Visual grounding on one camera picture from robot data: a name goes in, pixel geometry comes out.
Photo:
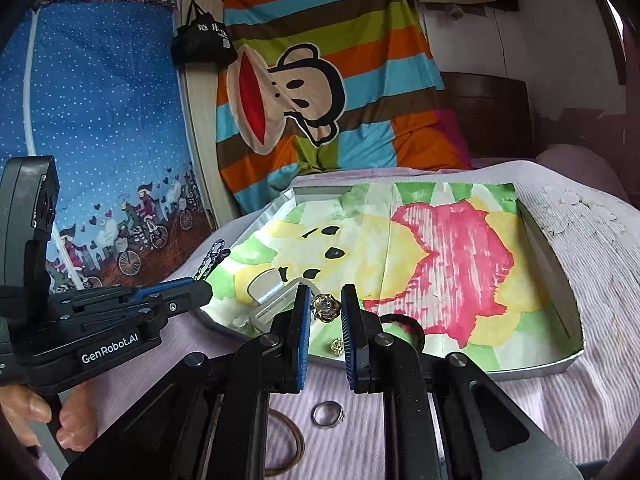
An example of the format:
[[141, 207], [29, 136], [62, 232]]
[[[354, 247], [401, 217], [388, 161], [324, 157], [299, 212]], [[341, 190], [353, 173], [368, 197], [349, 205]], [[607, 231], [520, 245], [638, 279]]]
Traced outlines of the person's left hand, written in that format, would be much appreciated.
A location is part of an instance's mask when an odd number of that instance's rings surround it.
[[[98, 414], [95, 393], [93, 382], [84, 382], [73, 388], [66, 398], [60, 411], [61, 428], [56, 433], [56, 440], [62, 448], [82, 452], [96, 440]], [[27, 387], [10, 385], [1, 388], [1, 408], [21, 444], [28, 448], [38, 446], [38, 438], [30, 429], [29, 422], [50, 422], [50, 405]]]

